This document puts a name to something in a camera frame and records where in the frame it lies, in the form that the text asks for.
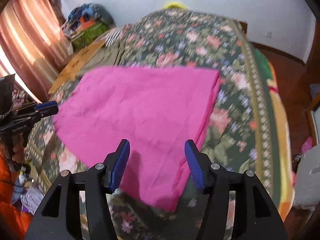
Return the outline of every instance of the wooden floor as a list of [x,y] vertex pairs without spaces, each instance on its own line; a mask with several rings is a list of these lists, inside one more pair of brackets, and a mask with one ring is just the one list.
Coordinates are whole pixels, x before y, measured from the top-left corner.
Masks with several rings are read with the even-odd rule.
[[[260,50],[272,63],[277,76],[279,94],[287,112],[291,154],[300,152],[306,138],[310,136],[306,109],[311,104],[309,76],[306,68],[294,60],[274,52]],[[306,223],[309,211],[292,208],[284,225],[291,239]]]

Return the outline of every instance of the purple cloth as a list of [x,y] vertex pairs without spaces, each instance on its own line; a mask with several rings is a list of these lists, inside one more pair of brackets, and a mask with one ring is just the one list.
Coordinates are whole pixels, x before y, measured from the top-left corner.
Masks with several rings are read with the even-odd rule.
[[174,211],[190,173],[184,143],[202,145],[219,86],[218,71],[205,68],[99,67],[59,107],[55,130],[89,167],[128,139],[120,188]]

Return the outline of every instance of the floral bedspread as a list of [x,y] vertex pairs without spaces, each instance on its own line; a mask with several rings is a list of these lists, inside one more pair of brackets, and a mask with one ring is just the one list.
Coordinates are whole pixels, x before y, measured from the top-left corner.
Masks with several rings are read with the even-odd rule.
[[[275,205],[280,207],[284,194],[281,183],[287,181],[287,173],[280,167],[275,101],[269,93],[270,87],[276,92],[276,81],[267,59],[246,40],[238,23],[213,14],[167,9],[144,17],[131,26],[122,39],[126,40],[129,52],[120,65],[182,65],[220,70],[222,84],[201,151],[227,170],[254,170]],[[52,100],[63,103],[77,83],[63,84]],[[45,192],[62,170],[88,169],[57,138],[51,117],[33,129],[28,150]],[[234,194],[230,194],[226,239],[232,233],[234,198]],[[207,196],[199,195],[191,179],[174,213],[146,206],[120,190],[108,196],[118,236],[145,240],[195,239],[206,200]],[[88,239],[84,202],[85,195],[81,192],[83,235]]]

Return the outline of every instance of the metal screw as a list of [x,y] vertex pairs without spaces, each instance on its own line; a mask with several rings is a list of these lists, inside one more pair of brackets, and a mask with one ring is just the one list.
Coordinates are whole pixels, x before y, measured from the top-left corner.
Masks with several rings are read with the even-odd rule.
[[211,164],[211,168],[214,169],[214,170],[218,170],[218,169],[220,169],[220,165],[217,164],[217,163],[212,163]]
[[65,177],[65,176],[67,176],[69,174],[69,171],[68,170],[64,170],[64,171],[61,171],[60,174],[61,174],[62,177]]
[[254,172],[251,171],[251,170],[247,170],[247,171],[245,172],[245,174],[247,174],[249,177],[253,177],[253,176],[254,176]]
[[103,163],[97,163],[96,166],[95,166],[95,168],[96,168],[97,170],[101,170],[101,169],[103,169],[103,167],[104,167],[104,164],[103,164]]

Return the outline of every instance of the wall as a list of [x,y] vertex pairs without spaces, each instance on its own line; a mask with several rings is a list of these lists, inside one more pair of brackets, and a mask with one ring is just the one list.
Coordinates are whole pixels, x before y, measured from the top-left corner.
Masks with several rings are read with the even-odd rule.
[[118,26],[135,23],[170,1],[180,1],[191,10],[210,12],[248,22],[248,38],[300,59],[307,60],[313,41],[315,20],[304,0],[63,0],[62,10],[86,2],[100,3]]

